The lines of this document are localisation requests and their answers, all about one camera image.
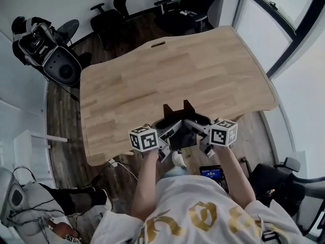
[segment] smartphone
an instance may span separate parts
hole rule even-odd
[[[221,181],[224,179],[224,173],[220,165],[201,166],[200,174],[214,181]]]

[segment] office chair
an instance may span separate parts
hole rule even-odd
[[[166,33],[174,36],[200,33],[203,20],[208,17],[208,10],[215,0],[181,0],[179,6],[164,12],[164,5],[171,0],[155,2],[161,6],[161,15],[155,18],[155,23]]]
[[[109,43],[107,41],[114,37],[116,31],[129,16],[125,3],[126,0],[114,0],[113,5],[115,9],[106,12],[102,8],[104,3],[90,8],[90,10],[98,9],[101,13],[90,20],[90,25],[93,31],[100,37],[105,49],[108,49]]]
[[[249,171],[247,160],[241,161],[246,163]],[[325,177],[298,178],[293,171],[299,169],[300,163],[294,158],[286,158],[283,164],[274,167],[258,164],[248,180],[257,199],[275,189],[274,193],[278,193],[271,196],[268,203],[275,199],[291,215],[301,233],[307,235],[325,209]]]

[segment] sneaker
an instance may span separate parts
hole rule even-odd
[[[112,205],[112,202],[111,202],[110,198],[108,198],[107,192],[104,189],[101,189],[101,190],[104,191],[104,193],[106,194],[106,197],[107,197],[106,203],[104,205],[105,210],[112,210],[113,205]]]
[[[175,151],[172,153],[172,161],[175,166],[186,167],[185,162],[183,160],[183,156],[179,151]]]

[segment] wooden floor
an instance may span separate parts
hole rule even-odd
[[[139,16],[128,21],[126,28],[132,32],[133,42],[130,43],[121,37],[121,42],[114,44],[110,50],[104,51],[98,36],[94,35],[78,44],[74,50],[77,54],[92,53],[92,64],[110,60],[135,49],[143,43],[157,39],[166,34],[153,23],[153,15]],[[79,90],[66,88],[71,93],[79,96]],[[99,186],[106,189],[113,200],[114,211],[129,213],[131,200],[135,192],[136,180],[121,166],[113,168],[108,164],[91,167],[87,164],[83,147],[80,106],[70,98],[63,89],[54,83],[49,84],[47,102],[47,129],[48,134],[68,138],[68,143],[53,142],[50,149],[50,159],[54,178],[58,188],[81,187],[90,183],[102,169],[103,179]],[[238,158],[246,157],[252,169],[258,163],[274,164],[274,157],[266,129],[259,113],[244,115],[239,121],[239,134],[233,147]],[[199,167],[218,164],[217,157],[207,159],[197,146],[184,149],[184,160],[191,174],[199,174]],[[138,175],[141,166],[141,157],[120,155],[114,160],[129,164],[128,168]],[[171,160],[157,164],[157,180],[172,168]],[[103,207],[94,207],[89,212],[78,218],[77,230],[81,233],[82,243],[90,243],[91,237],[105,212]],[[76,218],[69,218],[73,227]]]

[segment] person's leg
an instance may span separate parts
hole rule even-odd
[[[168,178],[173,176],[181,176],[181,175],[189,175],[188,170],[186,168],[186,164],[183,160],[183,156],[179,152],[173,152],[172,153],[172,161],[175,167],[173,167],[171,170],[169,170],[167,173],[165,173],[162,177]]]
[[[86,189],[51,189],[44,187],[61,206],[66,215],[85,212],[96,205],[106,205],[109,201],[103,189],[89,187]]]

